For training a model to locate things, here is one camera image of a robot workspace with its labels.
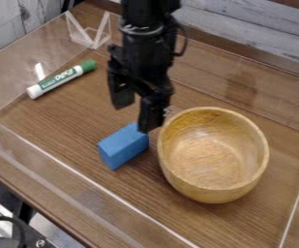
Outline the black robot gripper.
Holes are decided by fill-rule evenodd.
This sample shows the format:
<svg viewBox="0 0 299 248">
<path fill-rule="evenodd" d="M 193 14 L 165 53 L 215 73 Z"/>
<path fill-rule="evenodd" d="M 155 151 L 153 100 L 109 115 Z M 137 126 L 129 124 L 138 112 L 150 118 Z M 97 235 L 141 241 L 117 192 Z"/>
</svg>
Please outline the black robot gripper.
<svg viewBox="0 0 299 248">
<path fill-rule="evenodd" d="M 141 101 L 139 131 L 162 126 L 174 92 L 169 69 L 175 56 L 175 27 L 121 26 L 122 45 L 107 47 L 107 86 L 115 109 Z"/>
</svg>

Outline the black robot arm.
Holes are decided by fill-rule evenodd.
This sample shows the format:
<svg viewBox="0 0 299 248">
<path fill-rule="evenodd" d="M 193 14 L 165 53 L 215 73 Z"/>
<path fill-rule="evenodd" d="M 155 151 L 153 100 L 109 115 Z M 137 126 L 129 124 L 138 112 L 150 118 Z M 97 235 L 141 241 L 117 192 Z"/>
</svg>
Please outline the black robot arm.
<svg viewBox="0 0 299 248">
<path fill-rule="evenodd" d="M 122 44 L 107 47 L 107 85 L 117 109 L 141 104 L 138 130 L 161 127 L 170 106 L 174 86 L 169 69 L 186 50 L 177 47 L 185 31 L 173 13 L 181 0 L 122 0 L 119 31 Z"/>
</svg>

